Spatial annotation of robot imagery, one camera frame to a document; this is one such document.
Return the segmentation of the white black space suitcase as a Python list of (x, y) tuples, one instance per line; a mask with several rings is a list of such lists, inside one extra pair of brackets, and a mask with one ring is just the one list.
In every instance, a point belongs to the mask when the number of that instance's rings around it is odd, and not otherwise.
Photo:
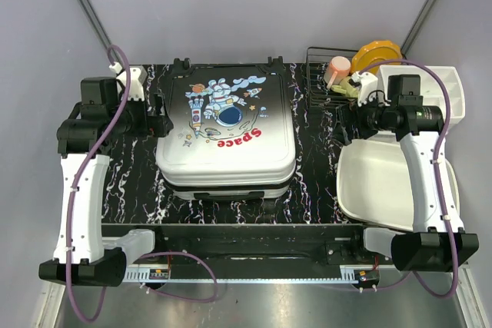
[(175, 59), (163, 86), (174, 127), (155, 157), (177, 197), (236, 201), (287, 191), (296, 147), (281, 57), (216, 65)]

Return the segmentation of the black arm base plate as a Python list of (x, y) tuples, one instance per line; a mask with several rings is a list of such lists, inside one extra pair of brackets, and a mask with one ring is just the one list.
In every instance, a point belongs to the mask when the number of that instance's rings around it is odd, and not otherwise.
[(366, 251), (360, 224), (103, 224), (104, 237), (137, 229), (155, 232), (157, 251), (198, 257), (300, 257), (329, 264), (389, 264)]

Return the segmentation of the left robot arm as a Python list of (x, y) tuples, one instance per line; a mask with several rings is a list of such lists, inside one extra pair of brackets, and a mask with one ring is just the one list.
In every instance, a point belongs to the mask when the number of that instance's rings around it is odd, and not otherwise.
[(131, 231), (104, 244), (101, 209), (114, 141), (166, 137), (173, 128), (163, 94), (150, 101), (119, 92), (117, 78), (85, 78), (81, 100), (57, 130), (64, 179), (61, 227), (52, 258), (39, 265), (41, 279), (76, 286), (117, 287), (140, 256), (158, 263), (166, 245), (150, 230)]

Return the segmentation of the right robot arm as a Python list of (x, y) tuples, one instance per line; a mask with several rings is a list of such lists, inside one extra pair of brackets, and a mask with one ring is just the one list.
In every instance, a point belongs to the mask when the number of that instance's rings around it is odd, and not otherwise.
[(381, 222), (349, 244), (356, 263), (376, 253), (393, 260), (398, 270), (455, 272), (479, 247), (455, 207), (444, 157), (448, 119), (438, 106), (425, 105), (420, 75), (391, 75), (388, 101), (346, 103), (336, 109), (334, 139), (347, 147), (391, 131), (406, 161), (413, 201), (412, 230), (397, 231)]

